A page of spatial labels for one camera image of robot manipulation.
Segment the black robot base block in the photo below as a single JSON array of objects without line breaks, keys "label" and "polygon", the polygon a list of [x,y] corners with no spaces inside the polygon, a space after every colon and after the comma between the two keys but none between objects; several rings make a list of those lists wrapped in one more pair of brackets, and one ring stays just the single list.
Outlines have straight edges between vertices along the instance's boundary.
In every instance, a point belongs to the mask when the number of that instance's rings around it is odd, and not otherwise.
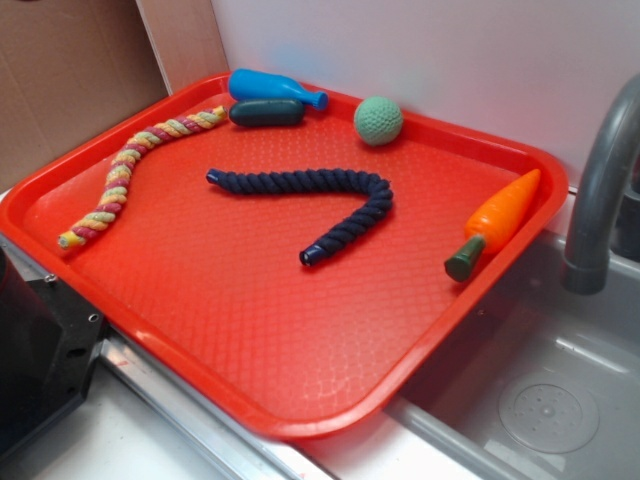
[{"label": "black robot base block", "polygon": [[26,280],[1,252],[1,460],[81,405],[107,324],[67,283]]}]

